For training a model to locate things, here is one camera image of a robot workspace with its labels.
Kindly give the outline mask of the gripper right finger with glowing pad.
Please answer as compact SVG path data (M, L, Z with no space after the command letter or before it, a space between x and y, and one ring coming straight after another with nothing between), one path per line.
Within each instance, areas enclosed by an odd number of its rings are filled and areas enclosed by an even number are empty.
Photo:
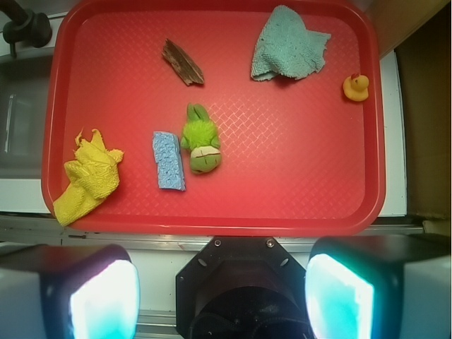
M450 338L451 238L322 237L305 299L316 338Z

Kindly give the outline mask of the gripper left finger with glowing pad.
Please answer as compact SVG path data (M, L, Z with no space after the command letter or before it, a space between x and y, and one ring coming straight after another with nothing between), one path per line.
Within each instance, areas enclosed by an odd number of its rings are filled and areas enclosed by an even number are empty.
M119 245L1 245L2 338L132 338L139 304Z

